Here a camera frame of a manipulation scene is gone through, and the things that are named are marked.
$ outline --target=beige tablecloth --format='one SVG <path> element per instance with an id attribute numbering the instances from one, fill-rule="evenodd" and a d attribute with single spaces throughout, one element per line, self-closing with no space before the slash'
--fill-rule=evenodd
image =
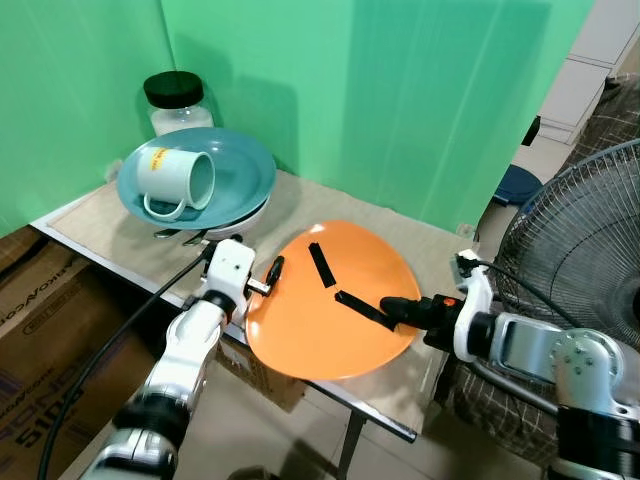
<path id="1" fill-rule="evenodd" d="M 284 172 L 278 172 L 264 217 L 245 235 L 245 243 L 257 252 L 254 275 L 261 275 L 297 234 L 314 223 L 335 219 L 357 223 L 384 238 L 407 259 L 423 295 L 456 295 L 449 259 L 469 248 L 470 240 Z M 157 285 L 169 280 L 200 250 L 181 245 L 193 232 L 155 239 L 158 227 L 129 214 L 113 183 L 99 188 L 49 225 Z M 199 284 L 199 272 L 194 271 L 171 292 L 186 298 Z M 339 383 L 381 413 L 420 431 L 443 358 L 418 335 L 405 353 L 386 366 Z"/>

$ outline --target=white mug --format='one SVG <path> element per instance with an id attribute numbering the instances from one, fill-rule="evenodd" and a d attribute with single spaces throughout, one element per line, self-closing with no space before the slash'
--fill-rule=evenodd
<path id="1" fill-rule="evenodd" d="M 138 158 L 138 191 L 144 209 L 158 220 L 173 221 L 187 206 L 205 208 L 213 195 L 215 176 L 213 160 L 206 152 L 148 147 Z M 151 200 L 175 203 L 176 208 L 158 213 L 151 208 Z"/>

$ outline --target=white cabinet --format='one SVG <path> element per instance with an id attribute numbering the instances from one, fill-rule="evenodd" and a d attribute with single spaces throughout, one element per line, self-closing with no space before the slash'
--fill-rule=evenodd
<path id="1" fill-rule="evenodd" d="M 640 0 L 596 0 L 540 109 L 540 135 L 573 143 L 595 109 L 607 76 L 637 40 Z"/>

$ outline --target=black tape strip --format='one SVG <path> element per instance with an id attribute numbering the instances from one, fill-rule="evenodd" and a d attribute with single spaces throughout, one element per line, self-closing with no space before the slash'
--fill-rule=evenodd
<path id="1" fill-rule="evenodd" d="M 333 277 L 333 273 L 331 273 L 327 259 L 324 258 L 324 253 L 322 253 L 320 244 L 317 242 L 310 243 L 309 252 L 311 252 L 311 256 L 313 257 L 313 263 L 316 264 L 316 270 L 318 270 L 318 273 L 320 274 L 320 279 L 322 280 L 324 288 L 334 286 L 336 284 L 336 279 Z"/>
<path id="2" fill-rule="evenodd" d="M 373 320 L 376 323 L 379 323 L 385 328 L 388 328 L 392 332 L 395 330 L 397 322 L 392 320 L 390 317 L 386 316 L 380 310 L 375 307 L 372 307 L 367 302 L 360 300 L 358 297 L 354 297 L 350 293 L 345 292 L 344 290 L 340 290 L 335 295 L 336 302 L 341 303 L 351 310 L 355 310 L 360 315 L 367 317 L 369 320 Z"/>

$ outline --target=table leg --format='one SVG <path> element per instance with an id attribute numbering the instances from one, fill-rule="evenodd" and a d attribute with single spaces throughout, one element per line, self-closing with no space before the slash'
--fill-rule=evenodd
<path id="1" fill-rule="evenodd" d="M 349 425 L 347 425 L 347 434 L 344 437 L 344 443 L 342 444 L 342 453 L 340 454 L 340 463 L 338 464 L 338 472 L 336 474 L 337 480 L 346 480 L 347 472 L 349 471 L 349 465 L 351 465 L 351 459 L 353 453 L 356 451 L 356 445 L 360 438 L 360 432 L 364 426 L 364 422 L 367 419 L 362 415 L 359 415 L 355 410 L 351 411 L 349 416 Z"/>

